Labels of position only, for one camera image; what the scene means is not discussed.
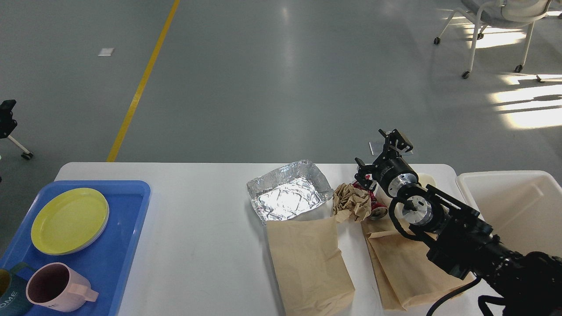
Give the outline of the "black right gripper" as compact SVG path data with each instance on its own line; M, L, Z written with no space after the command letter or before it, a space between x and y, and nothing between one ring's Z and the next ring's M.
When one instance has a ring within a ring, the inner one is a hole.
M363 190L373 191L378 183L387 196L396 198L405 185L419 184L418 174L401 158L410 154L414 146L397 129L389 132L379 129L378 132L385 139L378 160L365 164L360 158L354 158L358 167L354 178Z

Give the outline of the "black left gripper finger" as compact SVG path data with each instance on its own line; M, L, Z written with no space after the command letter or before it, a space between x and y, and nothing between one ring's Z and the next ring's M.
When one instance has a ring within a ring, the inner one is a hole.
M13 119L13 108L16 100L4 100L0 105L0 138L5 139L12 134L18 122Z

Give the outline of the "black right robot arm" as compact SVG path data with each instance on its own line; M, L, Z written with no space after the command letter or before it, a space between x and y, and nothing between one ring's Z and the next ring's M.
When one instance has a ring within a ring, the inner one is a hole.
M422 187L419 176L402 158L412 143L394 129L379 130L385 139L372 164L355 158L355 180L368 191L380 187L391 198L388 215L404 238L423 242L427 258L447 274L474 281L444 295L428 310L431 316L444 302L485 280L498 297L481 295L478 306L492 315L489 304L502 305L504 316L559 316L562 268L558 256L540 251L522 255L506 248L479 211L437 189Z

